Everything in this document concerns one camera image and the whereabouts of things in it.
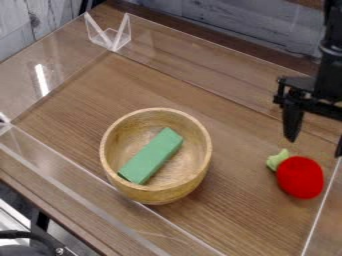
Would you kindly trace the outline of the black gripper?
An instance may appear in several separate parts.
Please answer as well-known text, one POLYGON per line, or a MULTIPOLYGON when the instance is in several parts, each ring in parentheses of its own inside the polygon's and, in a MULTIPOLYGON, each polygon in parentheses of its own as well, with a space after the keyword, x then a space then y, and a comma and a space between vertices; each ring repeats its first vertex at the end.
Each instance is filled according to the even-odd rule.
MULTIPOLYGON (((283 76, 275 103, 284 110, 284 135, 297 140, 307 112, 342 121, 342 51, 325 50, 316 76, 283 76)), ((342 156, 342 135, 336 158, 342 156)))

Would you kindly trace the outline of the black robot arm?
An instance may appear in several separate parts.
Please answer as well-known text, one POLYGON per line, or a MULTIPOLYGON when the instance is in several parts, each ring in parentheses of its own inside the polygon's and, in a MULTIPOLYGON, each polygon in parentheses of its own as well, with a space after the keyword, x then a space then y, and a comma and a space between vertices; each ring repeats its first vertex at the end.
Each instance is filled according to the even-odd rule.
POLYGON ((273 102, 283 109, 284 136, 299 138, 305 113, 342 121, 342 0, 325 0, 323 58, 315 77, 280 77, 273 102))

